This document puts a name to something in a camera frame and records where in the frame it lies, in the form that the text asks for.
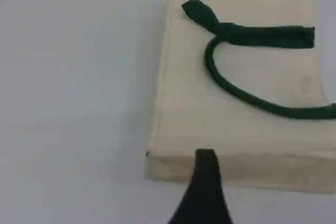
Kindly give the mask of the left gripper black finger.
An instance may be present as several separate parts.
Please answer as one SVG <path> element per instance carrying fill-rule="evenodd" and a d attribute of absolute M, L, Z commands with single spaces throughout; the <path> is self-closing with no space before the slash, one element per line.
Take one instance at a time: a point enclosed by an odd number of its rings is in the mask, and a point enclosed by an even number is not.
<path fill-rule="evenodd" d="M 233 223 L 214 150 L 195 151 L 191 181 L 169 223 Z"/>

